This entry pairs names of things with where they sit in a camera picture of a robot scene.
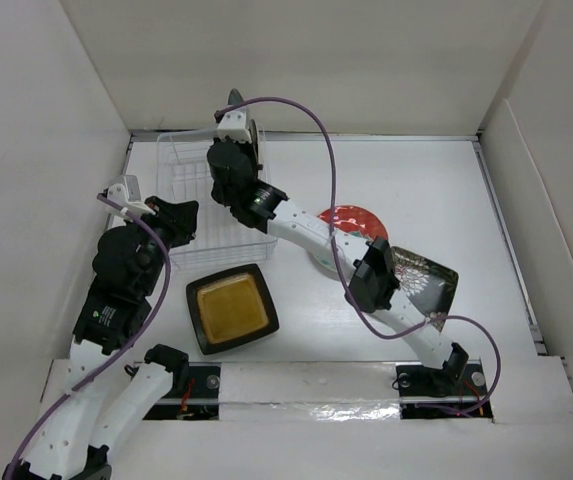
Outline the red plate with teal flower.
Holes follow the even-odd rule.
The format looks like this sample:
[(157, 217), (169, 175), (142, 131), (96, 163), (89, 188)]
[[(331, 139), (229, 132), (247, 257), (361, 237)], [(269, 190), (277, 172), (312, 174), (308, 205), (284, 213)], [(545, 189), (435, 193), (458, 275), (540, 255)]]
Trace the red plate with teal flower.
[(389, 233), (380, 218), (360, 206), (338, 205), (334, 214), (326, 209), (317, 217), (325, 223), (333, 219), (338, 256), (342, 261), (347, 252), (354, 250), (355, 245), (366, 246), (379, 237), (389, 240)]

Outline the teal round plate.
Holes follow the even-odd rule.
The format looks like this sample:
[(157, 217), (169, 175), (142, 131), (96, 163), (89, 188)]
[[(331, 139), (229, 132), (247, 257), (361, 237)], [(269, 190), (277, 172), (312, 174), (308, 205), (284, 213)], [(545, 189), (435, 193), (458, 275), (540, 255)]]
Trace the teal round plate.
[(244, 106), (244, 97), (236, 88), (230, 90), (228, 94), (227, 105), (234, 108), (242, 108)]

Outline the black square floral plate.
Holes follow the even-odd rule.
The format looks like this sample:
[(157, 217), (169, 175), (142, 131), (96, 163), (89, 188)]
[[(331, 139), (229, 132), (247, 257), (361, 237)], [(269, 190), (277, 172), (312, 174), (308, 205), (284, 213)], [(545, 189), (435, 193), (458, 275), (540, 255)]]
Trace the black square floral plate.
[(398, 246), (391, 248), (395, 275), (413, 305), (441, 332), (449, 315), (459, 274), (442, 264)]

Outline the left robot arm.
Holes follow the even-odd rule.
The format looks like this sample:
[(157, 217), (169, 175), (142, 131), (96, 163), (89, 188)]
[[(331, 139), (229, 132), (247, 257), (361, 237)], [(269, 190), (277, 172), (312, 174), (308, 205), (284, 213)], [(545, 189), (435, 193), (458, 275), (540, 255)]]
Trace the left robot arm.
[(189, 244), (197, 230), (195, 201), (169, 203), (155, 196), (142, 204), (98, 196), (126, 222), (105, 231), (92, 261), (94, 279), (72, 332), (63, 393), (24, 438), (6, 479), (108, 479), (112, 463), (155, 403), (189, 388), (186, 353), (157, 344), (130, 368), (130, 382), (105, 403), (123, 357), (151, 325), (167, 290), (170, 250)]

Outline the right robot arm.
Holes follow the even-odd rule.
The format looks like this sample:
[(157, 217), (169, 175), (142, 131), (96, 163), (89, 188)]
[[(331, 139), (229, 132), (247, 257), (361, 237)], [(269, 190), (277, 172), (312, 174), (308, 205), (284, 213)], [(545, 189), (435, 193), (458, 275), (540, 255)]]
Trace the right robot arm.
[(335, 264), (345, 298), (363, 318), (391, 328), (428, 369), (428, 381), (450, 393), (464, 381), (469, 356), (457, 343), (429, 325), (429, 319), (403, 292), (395, 275), (393, 252), (383, 237), (373, 240), (341, 233), (297, 206), (287, 194), (262, 181), (252, 147), (230, 139), (213, 141), (207, 162), (211, 196), (242, 225), (297, 245)]

